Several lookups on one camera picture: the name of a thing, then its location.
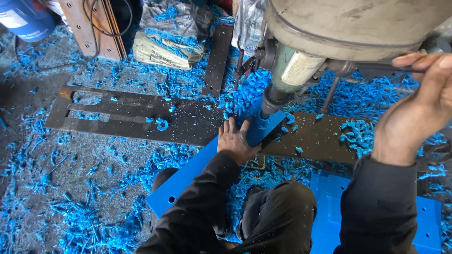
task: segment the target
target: blue plastic block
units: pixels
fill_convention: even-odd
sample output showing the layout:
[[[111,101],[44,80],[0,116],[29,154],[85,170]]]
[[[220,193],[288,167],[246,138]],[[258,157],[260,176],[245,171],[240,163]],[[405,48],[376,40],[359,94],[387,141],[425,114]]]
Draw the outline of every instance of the blue plastic block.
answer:
[[[248,117],[253,118],[246,135],[246,140],[251,147],[259,144],[286,117],[282,111],[278,111],[271,114],[267,120],[260,119],[261,103],[262,99],[259,99],[237,119],[237,122],[243,122]],[[217,146],[218,137],[207,144],[146,199],[147,204],[158,218],[161,218],[163,213],[173,206],[174,201],[182,191],[190,185],[192,180],[206,167],[210,159],[217,154]]]
[[[317,200],[311,254],[333,253],[340,244],[340,199],[349,183],[350,179],[329,171],[319,170],[317,174],[311,174],[310,189]],[[413,244],[419,254],[440,254],[441,203],[417,197],[416,204],[418,230]]]

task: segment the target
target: blue barrel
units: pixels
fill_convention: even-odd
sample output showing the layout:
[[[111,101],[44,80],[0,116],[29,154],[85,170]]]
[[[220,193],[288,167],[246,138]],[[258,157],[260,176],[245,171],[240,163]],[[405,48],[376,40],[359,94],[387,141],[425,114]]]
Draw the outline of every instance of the blue barrel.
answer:
[[[38,0],[0,0],[0,23],[26,42],[53,33],[55,21]]]

